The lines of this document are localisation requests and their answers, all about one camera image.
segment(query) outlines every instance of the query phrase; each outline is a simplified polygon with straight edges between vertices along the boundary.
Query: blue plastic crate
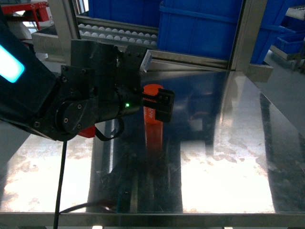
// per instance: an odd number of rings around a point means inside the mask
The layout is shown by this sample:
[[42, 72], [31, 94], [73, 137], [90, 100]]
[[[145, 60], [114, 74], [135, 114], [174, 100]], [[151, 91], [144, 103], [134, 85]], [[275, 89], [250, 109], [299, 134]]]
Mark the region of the blue plastic crate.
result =
[[229, 60], [238, 19], [160, 7], [158, 48]]
[[159, 26], [162, 0], [89, 0], [89, 16], [132, 24]]
[[[263, 24], [280, 25], [293, 0], [268, 0]], [[163, 0], [165, 7], [238, 18], [242, 0]]]
[[163, 0], [165, 7], [238, 18], [243, 0]]
[[290, 6], [302, 6], [305, 5], [305, 0], [292, 0]]
[[305, 33], [278, 37], [277, 47], [287, 54], [299, 53], [304, 43], [304, 37]]
[[259, 30], [256, 44], [253, 50], [251, 63], [262, 64], [265, 56], [268, 53], [271, 45], [276, 41], [276, 38], [284, 30], [281, 26], [262, 24]]
[[293, 0], [268, 0], [262, 24], [280, 25]]

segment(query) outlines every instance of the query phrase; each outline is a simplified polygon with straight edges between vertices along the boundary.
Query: orange cylindrical object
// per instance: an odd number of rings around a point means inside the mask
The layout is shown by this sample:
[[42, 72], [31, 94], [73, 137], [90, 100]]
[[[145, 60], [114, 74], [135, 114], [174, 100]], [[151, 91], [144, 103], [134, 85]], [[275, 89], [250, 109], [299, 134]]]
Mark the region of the orange cylindrical object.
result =
[[[144, 93], [157, 95], [158, 89], [163, 88], [158, 84], [144, 86]], [[144, 107], [145, 143], [148, 157], [158, 158], [162, 154], [163, 123], [155, 119], [155, 109]]]

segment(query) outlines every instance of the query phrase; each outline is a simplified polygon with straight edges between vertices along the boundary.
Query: reflective metal surface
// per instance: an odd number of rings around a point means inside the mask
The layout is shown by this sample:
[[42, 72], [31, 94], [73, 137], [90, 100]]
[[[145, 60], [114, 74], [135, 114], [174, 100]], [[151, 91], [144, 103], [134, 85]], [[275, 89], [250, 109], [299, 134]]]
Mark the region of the reflective metal surface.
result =
[[[162, 150], [147, 154], [142, 111], [124, 118], [115, 140], [71, 140], [61, 211], [88, 204], [62, 214], [61, 225], [305, 224], [305, 139], [248, 78], [168, 72], [147, 73], [143, 82], [176, 93]], [[98, 128], [109, 135], [117, 124]], [[31, 135], [12, 157], [1, 180], [0, 223], [51, 222], [52, 214], [32, 214], [55, 208], [61, 145]]]

